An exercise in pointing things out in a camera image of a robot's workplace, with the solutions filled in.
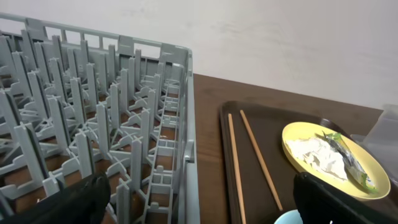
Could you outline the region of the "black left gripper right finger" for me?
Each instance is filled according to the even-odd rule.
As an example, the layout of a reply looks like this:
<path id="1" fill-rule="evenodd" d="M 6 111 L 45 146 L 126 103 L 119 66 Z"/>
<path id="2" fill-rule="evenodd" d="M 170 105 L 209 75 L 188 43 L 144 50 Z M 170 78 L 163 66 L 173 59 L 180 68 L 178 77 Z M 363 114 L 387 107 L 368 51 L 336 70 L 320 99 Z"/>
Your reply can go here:
<path id="1" fill-rule="evenodd" d="M 397 220 L 374 210 L 308 172 L 294 177 L 294 201 L 304 224 L 383 224 Z"/>

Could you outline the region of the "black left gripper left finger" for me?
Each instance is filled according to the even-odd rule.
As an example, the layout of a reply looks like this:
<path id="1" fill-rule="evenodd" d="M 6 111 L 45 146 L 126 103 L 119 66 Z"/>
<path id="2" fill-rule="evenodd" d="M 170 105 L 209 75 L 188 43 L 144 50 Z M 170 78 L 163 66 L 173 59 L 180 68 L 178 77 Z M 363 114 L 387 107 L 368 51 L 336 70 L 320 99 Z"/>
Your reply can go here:
<path id="1" fill-rule="evenodd" d="M 104 172 L 92 174 L 40 201 L 29 210 L 1 220 L 5 224 L 99 224 L 110 201 Z"/>

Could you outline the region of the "light blue bowl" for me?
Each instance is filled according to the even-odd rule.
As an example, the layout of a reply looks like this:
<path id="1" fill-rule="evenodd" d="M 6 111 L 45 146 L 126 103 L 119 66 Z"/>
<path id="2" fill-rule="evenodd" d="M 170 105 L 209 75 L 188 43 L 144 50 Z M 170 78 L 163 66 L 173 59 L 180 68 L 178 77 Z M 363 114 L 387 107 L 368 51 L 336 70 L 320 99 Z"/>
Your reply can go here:
<path id="1" fill-rule="evenodd" d="M 298 210 L 291 210 L 278 217 L 274 224 L 303 224 L 303 221 Z"/>

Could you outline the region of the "yellow plate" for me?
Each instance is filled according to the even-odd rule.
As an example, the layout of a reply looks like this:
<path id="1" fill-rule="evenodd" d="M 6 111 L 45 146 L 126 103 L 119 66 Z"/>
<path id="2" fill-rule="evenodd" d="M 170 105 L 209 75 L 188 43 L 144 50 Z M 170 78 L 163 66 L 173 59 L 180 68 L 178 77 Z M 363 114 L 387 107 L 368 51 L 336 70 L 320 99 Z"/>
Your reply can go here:
<path id="1" fill-rule="evenodd" d="M 331 174 L 323 174 L 305 161 L 294 157 L 287 141 L 309 139 L 322 133 L 335 134 L 336 131 L 318 124 L 306 122 L 294 122 L 284 127 L 282 131 L 283 150 L 290 163 L 296 170 L 298 170 L 298 172 L 308 172 L 344 193 L 362 201 L 382 199 L 389 194 L 391 183 L 386 171 L 382 168 L 380 163 L 370 155 L 370 153 L 346 136 L 342 137 L 343 140 L 347 143 L 349 149 L 352 150 L 354 157 L 359 161 L 367 174 L 370 175 L 371 180 L 375 182 L 377 192 L 366 192 L 365 189 L 359 186 L 352 177 L 349 177 L 348 180 L 338 180 Z"/>

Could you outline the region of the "green foil wrapper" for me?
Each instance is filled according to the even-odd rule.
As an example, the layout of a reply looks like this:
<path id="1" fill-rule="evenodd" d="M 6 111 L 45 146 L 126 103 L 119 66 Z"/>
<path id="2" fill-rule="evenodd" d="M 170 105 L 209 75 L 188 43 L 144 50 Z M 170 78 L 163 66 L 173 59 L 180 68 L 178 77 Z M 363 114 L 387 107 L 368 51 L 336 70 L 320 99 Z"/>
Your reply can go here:
<path id="1" fill-rule="evenodd" d="M 370 179 L 359 161 L 349 149 L 348 145 L 344 142 L 341 133 L 323 133 L 323 137 L 333 149 L 342 155 L 345 169 L 349 172 L 353 179 L 357 181 L 357 183 L 366 191 L 376 192 L 377 188 L 374 182 Z"/>

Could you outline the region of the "white napkin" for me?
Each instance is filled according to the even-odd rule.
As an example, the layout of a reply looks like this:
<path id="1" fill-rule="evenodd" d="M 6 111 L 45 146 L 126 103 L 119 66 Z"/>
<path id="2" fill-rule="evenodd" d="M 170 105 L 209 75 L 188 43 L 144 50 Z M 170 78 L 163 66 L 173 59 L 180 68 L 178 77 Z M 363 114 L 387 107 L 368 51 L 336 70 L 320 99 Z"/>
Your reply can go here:
<path id="1" fill-rule="evenodd" d="M 342 155 L 320 138 L 296 139 L 285 142 L 292 155 L 316 171 L 339 181 L 348 180 Z"/>

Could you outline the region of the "wooden chopstick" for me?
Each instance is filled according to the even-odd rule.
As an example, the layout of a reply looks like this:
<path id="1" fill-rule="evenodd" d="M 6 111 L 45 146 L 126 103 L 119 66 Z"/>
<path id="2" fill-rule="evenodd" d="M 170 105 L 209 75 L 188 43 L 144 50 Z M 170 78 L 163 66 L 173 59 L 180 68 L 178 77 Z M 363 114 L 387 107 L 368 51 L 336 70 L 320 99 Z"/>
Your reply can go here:
<path id="1" fill-rule="evenodd" d="M 254 136 L 254 133 L 253 133 L 253 131 L 251 129 L 251 126 L 250 126 L 250 124 L 248 122 L 248 119 L 247 119 L 247 117 L 246 117 L 246 115 L 245 115 L 243 110 L 240 110 L 240 115 L 241 115 L 241 117 L 243 119 L 243 123 L 245 125 L 246 131 L 248 132 L 249 138 L 251 140 L 252 146 L 254 148 L 254 151 L 256 153 L 257 159 L 258 159 L 259 164 L 261 166 L 261 169 L 262 169 L 262 172 L 264 174 L 264 177 L 266 178 L 268 186 L 269 186 L 269 188 L 271 190 L 272 196 L 273 196 L 273 198 L 274 198 L 274 200 L 275 200 L 275 202 L 277 204 L 278 209 L 280 211 L 283 211 L 283 207 L 282 207 L 280 198 L 278 196 L 278 193 L 276 191 L 275 185 L 273 183 L 272 177 L 271 177 L 271 175 L 269 173 L 269 170 L 267 168 L 265 160 L 264 160 L 264 158 L 263 158 L 263 156 L 261 154 L 261 151 L 260 151 L 259 146 L 257 144 L 256 138 Z"/>
<path id="2" fill-rule="evenodd" d="M 230 138 L 231 138 L 231 147 L 233 152 L 234 174 L 236 179 L 236 188 L 238 192 L 239 211 L 241 214 L 242 224 L 246 224 L 246 213 L 244 209 L 243 190 L 242 190 L 241 175 L 239 170 L 239 159 L 236 148 L 236 138 L 234 135 L 233 117 L 232 114 L 230 113 L 228 114 L 228 124 L 229 124 Z"/>

